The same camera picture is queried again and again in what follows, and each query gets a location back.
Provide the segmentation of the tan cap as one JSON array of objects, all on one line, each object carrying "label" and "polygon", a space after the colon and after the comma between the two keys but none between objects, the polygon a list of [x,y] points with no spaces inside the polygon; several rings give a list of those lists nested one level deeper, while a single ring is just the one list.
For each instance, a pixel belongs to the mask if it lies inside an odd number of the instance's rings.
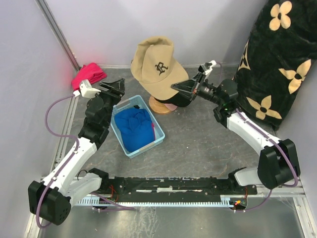
[{"label": "tan cap", "polygon": [[178,93],[172,84],[189,79],[174,58],[174,43],[165,36],[153,36],[140,42],[131,61],[131,73],[154,98],[165,101]]}]

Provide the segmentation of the pink cap with R logo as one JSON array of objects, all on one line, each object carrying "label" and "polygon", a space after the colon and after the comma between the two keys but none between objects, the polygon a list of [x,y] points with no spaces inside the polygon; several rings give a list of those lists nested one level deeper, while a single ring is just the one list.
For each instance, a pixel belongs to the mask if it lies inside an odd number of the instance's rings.
[{"label": "pink cap with R logo", "polygon": [[165,104],[165,106],[170,110],[170,111],[174,111],[177,109],[177,106],[174,104]]}]

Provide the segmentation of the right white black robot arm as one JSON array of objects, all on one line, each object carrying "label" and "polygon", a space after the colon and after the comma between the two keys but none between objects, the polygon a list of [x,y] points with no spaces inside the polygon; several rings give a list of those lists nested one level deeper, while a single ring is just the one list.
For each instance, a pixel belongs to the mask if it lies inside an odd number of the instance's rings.
[{"label": "right white black robot arm", "polygon": [[253,184],[262,184],[268,189],[297,186],[300,168],[295,144],[290,139],[281,140],[271,135],[242,112],[233,80],[225,79],[214,86],[208,83],[206,73],[198,72],[192,79],[171,87],[190,101],[201,97],[217,104],[213,110],[216,121],[239,135],[258,154],[257,167],[238,169],[233,173],[234,178],[228,180],[231,193],[238,194]]}]

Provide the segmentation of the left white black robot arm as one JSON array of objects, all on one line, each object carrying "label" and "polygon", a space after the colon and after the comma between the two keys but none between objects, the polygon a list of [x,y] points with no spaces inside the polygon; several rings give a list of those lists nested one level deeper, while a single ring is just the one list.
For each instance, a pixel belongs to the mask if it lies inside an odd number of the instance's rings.
[{"label": "left white black robot arm", "polygon": [[108,174],[99,169],[92,169],[78,181],[73,179],[106,140],[114,106],[124,94],[123,78],[115,82],[102,81],[99,88],[94,88],[89,80],[83,80],[78,90],[56,101],[59,103],[79,96],[88,99],[84,123],[77,136],[57,134],[47,128],[56,137],[74,140],[74,145],[48,176],[41,182],[31,182],[28,187],[30,212],[36,216],[40,229],[62,224],[71,208],[88,194],[108,191]]}]

